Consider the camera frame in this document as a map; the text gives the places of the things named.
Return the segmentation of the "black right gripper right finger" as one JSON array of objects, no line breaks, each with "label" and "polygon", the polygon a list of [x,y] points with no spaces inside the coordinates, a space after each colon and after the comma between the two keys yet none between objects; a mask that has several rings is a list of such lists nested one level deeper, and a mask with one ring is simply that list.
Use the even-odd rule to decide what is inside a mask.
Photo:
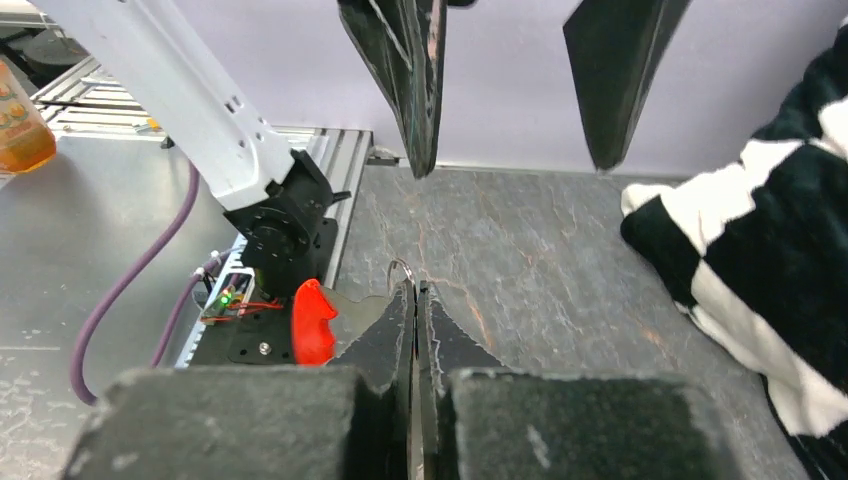
[{"label": "black right gripper right finger", "polygon": [[709,396],[665,372],[505,367],[418,296],[424,479],[739,479]]}]

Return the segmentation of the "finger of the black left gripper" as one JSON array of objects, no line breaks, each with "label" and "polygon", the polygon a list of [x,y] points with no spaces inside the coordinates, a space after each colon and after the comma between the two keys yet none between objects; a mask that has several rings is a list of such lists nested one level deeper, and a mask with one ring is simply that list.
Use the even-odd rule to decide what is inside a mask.
[{"label": "finger of the black left gripper", "polygon": [[625,159],[659,64],[687,0],[583,0],[563,34],[590,158]]},{"label": "finger of the black left gripper", "polygon": [[442,113],[447,3],[347,0],[340,20],[395,116],[413,176],[436,165]]}]

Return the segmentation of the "silver keyring with red tool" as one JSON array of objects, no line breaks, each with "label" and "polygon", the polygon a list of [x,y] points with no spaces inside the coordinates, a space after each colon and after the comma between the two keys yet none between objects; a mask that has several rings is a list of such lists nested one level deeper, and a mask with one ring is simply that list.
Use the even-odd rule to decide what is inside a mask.
[{"label": "silver keyring with red tool", "polygon": [[297,365],[321,366],[336,358],[337,336],[332,322],[341,315],[354,332],[362,335],[384,313],[388,296],[371,295],[352,300],[317,279],[296,290],[291,311],[291,349]]}]

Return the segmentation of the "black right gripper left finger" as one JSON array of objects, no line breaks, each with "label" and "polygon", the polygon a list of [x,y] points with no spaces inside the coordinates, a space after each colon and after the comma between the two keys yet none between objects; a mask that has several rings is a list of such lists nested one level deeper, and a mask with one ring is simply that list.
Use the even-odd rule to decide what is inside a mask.
[{"label": "black right gripper left finger", "polygon": [[122,374],[84,423],[66,479],[412,479],[416,288],[325,366]]}]

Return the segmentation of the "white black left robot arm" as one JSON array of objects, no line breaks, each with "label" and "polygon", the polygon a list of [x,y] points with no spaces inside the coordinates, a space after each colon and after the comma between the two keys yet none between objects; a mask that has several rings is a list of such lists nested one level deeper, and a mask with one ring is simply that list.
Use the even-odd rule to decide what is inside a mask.
[{"label": "white black left robot arm", "polygon": [[[393,111],[418,178],[436,163],[446,1],[342,1],[341,23]],[[583,1],[563,27],[590,157],[620,165],[684,1]],[[340,200],[292,149],[170,1],[41,1],[164,128],[246,238],[242,262],[270,298],[320,273],[316,240]]]}]

